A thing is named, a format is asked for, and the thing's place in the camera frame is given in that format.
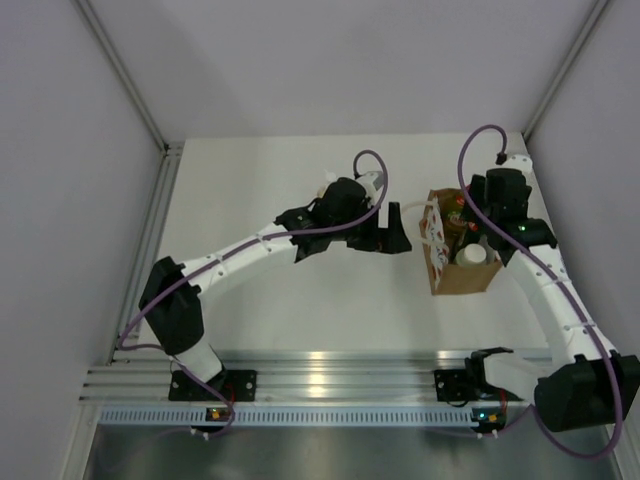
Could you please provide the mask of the burlap canvas bag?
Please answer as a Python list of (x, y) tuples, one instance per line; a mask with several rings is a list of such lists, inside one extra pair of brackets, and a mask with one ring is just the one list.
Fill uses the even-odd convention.
[(422, 232), (427, 238), (438, 243), (434, 247), (422, 244), (431, 294), (443, 296), (482, 293), (487, 290), (501, 269), (501, 263), (497, 253), (488, 246), (485, 239), (480, 237), (477, 243), (487, 251), (486, 264), (471, 268), (455, 264), (457, 252), (471, 242), (464, 241), (463, 238), (447, 242), (444, 238), (444, 215), (441, 212), (441, 203), (442, 195), (449, 189), (456, 188), (444, 188), (429, 192), (427, 200), (432, 200), (434, 206), (424, 207), (421, 218)]

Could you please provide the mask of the cream pump soap bottle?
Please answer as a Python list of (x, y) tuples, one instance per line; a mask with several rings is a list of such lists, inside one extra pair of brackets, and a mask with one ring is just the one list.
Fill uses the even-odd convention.
[(317, 190), (317, 198), (322, 198), (325, 195), (328, 187), (337, 180), (337, 175), (334, 172), (326, 171), (324, 183)]

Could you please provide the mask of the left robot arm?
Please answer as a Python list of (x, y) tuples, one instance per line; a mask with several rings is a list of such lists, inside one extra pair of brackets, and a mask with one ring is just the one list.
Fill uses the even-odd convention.
[(283, 212), (241, 242), (197, 259), (178, 263), (167, 256), (153, 265), (139, 301), (140, 314), (164, 353), (185, 369), (196, 393), (207, 400), (219, 397), (227, 376), (205, 338), (205, 298), (321, 254), (335, 242), (361, 252), (411, 251), (398, 203), (390, 203), (387, 225), (379, 224), (387, 190), (388, 179), (381, 171), (340, 177), (310, 204)]

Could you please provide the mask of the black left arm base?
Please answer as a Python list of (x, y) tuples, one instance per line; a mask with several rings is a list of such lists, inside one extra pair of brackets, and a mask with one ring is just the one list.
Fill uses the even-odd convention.
[[(222, 383), (213, 386), (229, 402), (253, 402), (256, 397), (257, 372), (255, 370), (228, 370)], [(174, 402), (199, 402), (217, 397), (199, 386), (182, 370), (172, 372), (168, 399)]]

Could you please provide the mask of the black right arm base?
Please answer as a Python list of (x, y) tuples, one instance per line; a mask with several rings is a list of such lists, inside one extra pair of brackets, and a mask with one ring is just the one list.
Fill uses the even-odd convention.
[(469, 377), (464, 369), (435, 370), (434, 387), (439, 402), (462, 407), (474, 399)]

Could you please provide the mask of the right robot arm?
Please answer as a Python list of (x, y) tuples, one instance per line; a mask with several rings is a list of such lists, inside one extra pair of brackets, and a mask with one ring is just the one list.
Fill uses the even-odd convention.
[(626, 418), (639, 388), (639, 359), (621, 355), (587, 314), (561, 251), (543, 219), (528, 215), (531, 187), (516, 169), (473, 176), (466, 208), (517, 282), (538, 320), (552, 359), (543, 370), (513, 350), (474, 352), (467, 389), (488, 397), (502, 389), (534, 405), (552, 432), (614, 424)]

